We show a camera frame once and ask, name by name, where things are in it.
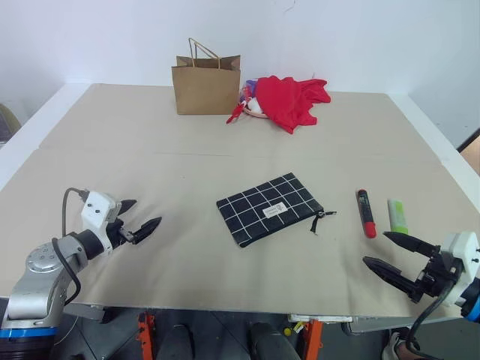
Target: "black and white checkered pouch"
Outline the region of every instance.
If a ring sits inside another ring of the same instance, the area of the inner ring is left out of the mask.
[[[314,215],[310,231],[315,233],[320,218],[336,213],[324,212],[291,172],[218,200],[217,207],[233,238],[242,248]]]

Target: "cable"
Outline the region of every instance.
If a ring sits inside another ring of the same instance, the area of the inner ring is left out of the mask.
[[[79,196],[83,199],[83,201],[86,201],[86,197],[88,197],[89,192],[87,190],[80,190],[75,187],[69,187],[64,195],[63,195],[63,201],[61,203],[61,236],[66,236],[67,235],[67,200],[68,200],[68,195],[70,194],[71,191],[75,191]]]
[[[53,246],[53,250],[55,251],[55,254],[60,260],[60,263],[65,267],[65,270],[70,275],[72,281],[75,283],[75,292],[70,298],[65,300],[64,306],[67,306],[72,302],[72,300],[74,300],[78,296],[78,294],[80,294],[80,290],[82,289],[82,284],[80,283],[80,280],[78,280],[78,277],[75,275],[74,270],[72,270],[70,265],[68,265],[67,260],[64,258],[62,252],[60,251],[59,240],[57,238],[52,239],[52,246]]]
[[[61,236],[66,236],[67,235],[67,200],[68,200],[68,195],[70,194],[71,191],[75,191],[79,196],[82,198],[83,201],[86,201],[87,197],[89,196],[89,192],[87,190],[80,190],[75,187],[69,187],[64,195],[63,195],[63,201],[61,202]],[[65,300],[65,306],[70,304],[80,293],[80,290],[82,289],[82,285],[80,284],[80,280],[78,279],[77,275],[75,274],[74,270],[70,267],[68,264],[67,260],[63,256],[62,252],[59,249],[58,245],[58,239],[53,238],[52,239],[52,246],[53,250],[55,251],[55,254],[57,257],[60,259],[61,264],[65,267],[65,270],[67,273],[70,275],[72,281],[75,283],[75,292],[73,295]]]
[[[423,311],[423,313],[420,314],[420,316],[417,318],[417,320],[415,320],[415,322],[413,323],[412,328],[410,329],[410,331],[408,332],[408,335],[406,336],[406,348],[410,352],[412,352],[415,355],[420,356],[424,359],[427,359],[427,360],[441,360],[440,358],[436,358],[432,355],[428,355],[428,354],[425,354],[423,352],[418,351],[417,349],[415,349],[412,346],[412,341],[415,337],[415,333],[417,332],[417,330],[419,330],[420,325],[423,323],[423,321],[425,319],[427,319],[427,317],[430,314],[432,314],[435,311],[435,309],[437,309],[439,307],[440,304],[443,303],[443,300],[445,300],[445,298],[450,293],[450,291],[452,290],[454,285],[455,285],[454,281],[452,281],[452,280],[447,281],[447,283],[446,283],[445,287],[443,288],[442,292],[438,295],[438,298],[436,298],[435,301],[432,302],[430,304],[430,306],[427,307]]]
[[[77,324],[77,321],[78,321],[78,316],[76,317],[75,321],[73,322],[73,325],[72,325],[72,327],[70,328],[70,330],[67,331],[67,334],[66,334],[60,341],[57,341],[56,343],[53,344],[54,347],[56,347],[56,346],[57,346],[58,344],[60,344],[63,340],[65,340],[68,335],[70,335],[70,333],[72,332],[72,330],[73,330],[74,327],[75,327],[75,324]]]

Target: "white object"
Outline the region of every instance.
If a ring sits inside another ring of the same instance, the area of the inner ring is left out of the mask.
[[[269,208],[264,208],[263,214],[265,214],[267,219],[269,219],[274,217],[275,215],[285,212],[286,210],[287,210],[287,207],[285,206],[285,204],[283,204],[282,202],[279,202],[278,204],[270,206]]]
[[[248,101],[248,109],[253,111],[254,113],[259,113],[263,114],[263,110],[260,107],[260,104],[258,103],[258,100],[256,97],[252,97],[250,101]]]
[[[400,333],[394,332],[382,351],[382,360],[398,360],[398,355],[395,350],[401,342],[404,342],[404,340],[400,340]]]
[[[480,268],[480,262],[473,261],[473,259],[480,257],[480,253],[477,252],[478,248],[480,248],[480,245],[476,234],[468,231],[450,235],[440,248],[444,257],[453,256],[461,259],[463,262],[463,271],[460,279],[445,298],[443,302],[445,306],[453,305],[459,300],[460,295],[475,279],[476,273]]]
[[[322,323],[351,323],[353,321],[352,316],[322,316],[322,315],[300,315],[297,313],[289,313],[288,321],[291,323],[297,323],[302,321],[308,323],[311,320],[321,321]]]
[[[113,251],[107,236],[107,225],[117,218],[122,204],[105,193],[90,191],[82,210],[83,229],[91,230],[103,245],[104,255]]]

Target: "red object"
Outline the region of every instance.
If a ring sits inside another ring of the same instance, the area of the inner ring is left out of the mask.
[[[375,223],[374,222],[367,222],[364,224],[365,226],[365,235],[370,238],[370,239],[373,239],[375,236],[377,236],[377,231],[375,230]]]
[[[323,322],[312,320],[305,324],[304,339],[305,351],[304,360],[317,360],[320,349],[323,348],[322,343]]]
[[[323,88],[325,80],[295,81],[292,77],[276,76],[258,79],[255,97],[260,107],[275,124],[293,134],[298,125],[315,125],[317,118],[310,115],[313,104],[329,103],[330,96]]]
[[[238,118],[242,113],[244,106],[245,106],[244,103],[240,103],[239,105],[237,105],[236,108],[233,109],[232,116],[230,116],[228,120],[226,120],[226,123],[229,124],[230,122],[233,121],[233,119]]]
[[[138,336],[136,339],[142,345],[142,360],[154,360],[155,316],[146,311],[138,316]]]

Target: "red cloth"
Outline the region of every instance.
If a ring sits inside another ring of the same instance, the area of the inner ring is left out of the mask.
[[[297,125],[315,125],[317,118],[310,115],[313,104],[329,103],[330,96],[323,88],[327,82],[320,79],[295,81],[276,76],[261,77],[256,84],[258,104],[274,123],[293,134]]]
[[[232,116],[230,116],[228,118],[228,120],[226,120],[226,123],[229,124],[230,122],[233,121],[233,119],[238,118],[240,116],[240,114],[242,113],[244,107],[245,107],[245,102],[237,105],[236,108],[233,109]]]

